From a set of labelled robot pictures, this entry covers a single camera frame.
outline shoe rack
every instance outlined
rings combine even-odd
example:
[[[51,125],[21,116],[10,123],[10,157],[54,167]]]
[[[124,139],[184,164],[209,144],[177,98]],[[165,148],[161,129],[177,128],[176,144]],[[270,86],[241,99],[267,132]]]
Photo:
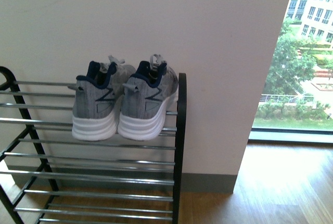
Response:
[[[2,147],[6,148],[0,153],[0,161],[11,159],[18,161],[22,166],[15,166],[9,170],[0,171],[15,178],[22,178],[20,191],[16,196],[8,196],[8,192],[0,187],[0,200],[16,224],[23,223],[77,223],[77,224],[113,224],[113,223],[178,223],[180,207],[182,164],[184,151],[185,123],[186,123],[186,74],[179,74],[179,98],[175,111],[167,111],[167,118],[175,118],[175,126],[164,127],[160,136],[162,142],[113,142],[112,138],[105,141],[85,142],[75,139],[65,140],[62,136],[71,136],[70,122],[32,119],[37,115],[36,110],[49,110],[53,114],[63,114],[62,110],[71,107],[34,105],[32,98],[50,102],[50,98],[61,98],[59,101],[74,102],[74,94],[55,92],[37,92],[31,88],[51,91],[60,86],[72,85],[70,83],[29,82],[17,81],[14,74],[5,67],[0,67],[0,73],[5,77],[0,85],[1,98],[16,103],[3,102],[0,107],[13,116],[5,118],[0,115],[0,123],[6,129],[24,129],[13,133],[13,140],[5,140],[2,136]],[[20,87],[29,88],[21,91]],[[23,153],[20,145],[29,145],[33,152]],[[76,148],[102,148],[103,152],[117,149],[135,152],[136,156],[142,151],[153,151],[151,159],[128,158],[91,158],[80,157],[74,154],[52,154],[53,145]],[[21,169],[31,164],[31,160],[38,166],[31,169]],[[31,204],[31,199],[45,199],[41,206]]]

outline tree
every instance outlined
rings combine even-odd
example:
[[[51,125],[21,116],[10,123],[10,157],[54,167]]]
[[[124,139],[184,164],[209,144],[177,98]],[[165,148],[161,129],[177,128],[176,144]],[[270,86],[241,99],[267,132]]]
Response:
[[[308,54],[315,41],[295,36],[290,25],[293,20],[286,18],[273,54],[271,67],[266,78],[264,94],[293,94],[299,82],[314,78],[315,58]]]

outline gray baseboard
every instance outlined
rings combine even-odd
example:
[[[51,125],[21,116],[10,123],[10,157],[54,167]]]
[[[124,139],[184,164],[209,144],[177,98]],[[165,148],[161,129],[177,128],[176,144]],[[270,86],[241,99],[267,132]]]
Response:
[[[34,167],[8,166],[10,170],[35,171]],[[172,179],[172,173],[156,172],[138,172],[138,171],[118,171],[118,170],[82,170],[73,168],[54,168],[54,172],[69,174],[101,175],[101,176],[120,176],[124,178],[149,178],[149,179]],[[29,176],[13,175],[17,185],[23,185],[29,179]],[[183,173],[182,174],[182,191],[183,192],[214,192],[214,193],[232,193],[236,183],[237,175],[210,175],[200,173]],[[138,189],[151,190],[151,185],[137,183],[106,183],[96,181],[82,180],[56,180],[59,186],[65,187],[98,187],[112,189]],[[37,185],[48,185],[46,179],[38,178],[35,182]],[[155,186],[154,190],[172,190],[170,186]]]

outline grass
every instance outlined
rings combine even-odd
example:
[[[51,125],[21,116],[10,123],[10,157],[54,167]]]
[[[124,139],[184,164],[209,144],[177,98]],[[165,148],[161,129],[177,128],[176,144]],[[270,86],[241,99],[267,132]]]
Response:
[[[333,119],[323,118],[321,120],[295,120],[286,119],[269,119],[255,118],[253,127],[257,128],[285,128],[285,129],[309,129],[309,130],[333,130]]]

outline sneaker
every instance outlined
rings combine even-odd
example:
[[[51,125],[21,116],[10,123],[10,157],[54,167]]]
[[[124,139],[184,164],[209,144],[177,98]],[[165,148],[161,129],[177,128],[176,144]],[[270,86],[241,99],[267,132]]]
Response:
[[[137,141],[157,137],[167,109],[178,100],[178,78],[173,69],[160,55],[152,55],[150,62],[140,63],[124,91],[118,133]]]
[[[135,68],[121,65],[109,56],[110,63],[91,61],[86,76],[77,76],[73,107],[72,135],[79,140],[98,141],[110,138],[117,130],[125,83]]]

